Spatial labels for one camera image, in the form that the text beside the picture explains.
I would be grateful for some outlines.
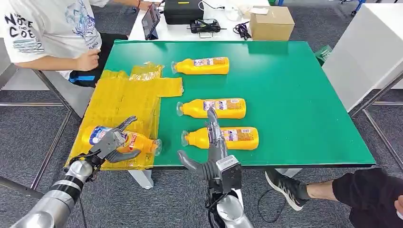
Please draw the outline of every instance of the hand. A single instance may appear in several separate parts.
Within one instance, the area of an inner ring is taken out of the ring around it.
[[[158,6],[160,3],[159,3],[159,2],[141,1],[139,8],[140,8],[141,10],[147,11],[147,10],[148,10],[148,7],[150,7],[151,4],[155,4],[155,5]]]
[[[403,215],[403,195],[399,196],[399,198],[394,202],[394,207],[401,215]]]
[[[95,69],[98,66],[98,53],[100,51],[99,49],[92,49],[76,58],[76,70],[90,71]]]

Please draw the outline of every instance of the white t-shirt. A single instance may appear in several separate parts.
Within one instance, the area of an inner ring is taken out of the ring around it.
[[[4,43],[13,63],[44,56],[77,58],[101,48],[90,5],[104,7],[109,0],[2,0],[0,18]],[[69,79],[70,71],[59,71]]]

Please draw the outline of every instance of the floor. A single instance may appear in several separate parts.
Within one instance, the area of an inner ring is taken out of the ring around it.
[[[316,51],[329,44],[334,47],[351,20],[356,2],[339,4],[325,0],[286,0],[296,26],[292,40],[306,40]],[[103,32],[129,34],[135,15],[130,8],[109,6],[94,8],[97,26]],[[0,102],[54,99],[49,91],[0,91]],[[403,101],[402,91],[391,91],[386,100]],[[403,112],[400,107],[373,107],[370,112],[403,158]],[[0,108],[0,176],[30,185],[49,148],[66,111],[60,107]],[[354,123],[373,153],[378,166],[403,178],[386,147],[363,114]],[[75,140],[79,123],[71,118],[55,154],[39,185],[40,191],[63,175],[62,167]],[[296,175],[304,182],[326,181],[353,172],[353,168],[303,169]],[[97,181],[86,184],[82,193],[87,223],[91,228],[207,228],[204,209],[206,183],[187,170],[154,170],[155,187],[145,190],[126,171],[103,171]],[[276,222],[283,198],[270,189],[263,170],[245,170],[242,177],[245,213],[256,228],[351,228],[350,208],[338,202],[311,200],[300,212],[286,205]],[[0,188],[0,227],[9,227],[37,200]],[[83,227],[78,206],[67,228]]]

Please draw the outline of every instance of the sneaker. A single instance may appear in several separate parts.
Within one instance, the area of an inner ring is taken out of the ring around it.
[[[294,210],[302,210],[308,200],[299,197],[304,191],[300,181],[281,175],[275,169],[266,169],[265,176],[269,185],[274,190],[281,192]]]

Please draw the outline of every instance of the green table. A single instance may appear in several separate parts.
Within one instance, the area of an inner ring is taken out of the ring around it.
[[[229,57],[226,76],[173,74],[172,61]],[[375,161],[338,99],[307,42],[117,41],[106,69],[130,73],[147,61],[165,65],[163,77],[182,77],[182,97],[162,98],[158,137],[163,150],[155,167],[180,167],[177,151],[204,162],[207,150],[182,147],[181,132],[204,126],[204,119],[176,114],[176,103],[193,99],[241,97],[247,114],[222,119],[221,127],[251,126],[259,131],[253,151],[229,151],[242,166],[371,166]]]

